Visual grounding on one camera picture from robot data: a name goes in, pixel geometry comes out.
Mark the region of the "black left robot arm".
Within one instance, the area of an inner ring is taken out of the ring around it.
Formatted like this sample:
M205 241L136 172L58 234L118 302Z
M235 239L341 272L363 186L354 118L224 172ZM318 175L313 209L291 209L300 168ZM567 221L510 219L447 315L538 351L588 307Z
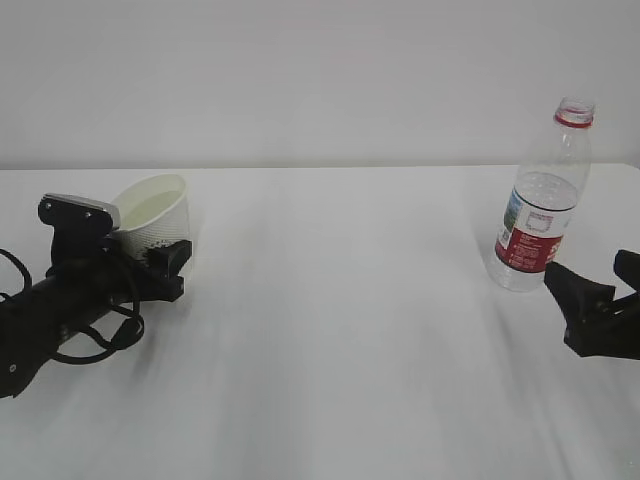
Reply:
M191 241L180 240L136 260L104 241L52 265L38 283L8 254L23 288L1 296L2 397L17 397L50 361L95 364L138 343L145 333L142 304L183 295L180 272L192 253Z

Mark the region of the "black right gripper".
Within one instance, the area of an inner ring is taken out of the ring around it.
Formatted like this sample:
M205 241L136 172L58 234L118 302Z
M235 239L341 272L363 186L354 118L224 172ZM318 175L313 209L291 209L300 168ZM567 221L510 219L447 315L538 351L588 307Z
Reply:
M640 254L619 250L613 270L640 291ZM551 262L544 275L565 322L564 342L578 356L639 359L639 294L614 300L615 287L586 279Z

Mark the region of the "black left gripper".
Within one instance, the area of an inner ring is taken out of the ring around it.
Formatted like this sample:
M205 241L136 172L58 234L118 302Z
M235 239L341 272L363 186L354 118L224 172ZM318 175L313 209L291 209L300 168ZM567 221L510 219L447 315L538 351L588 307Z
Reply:
M100 246L103 259L99 298L106 305L175 302L184 294L185 279L181 270L192 257L191 241L148 248L141 260L127 254L115 238L103 240Z

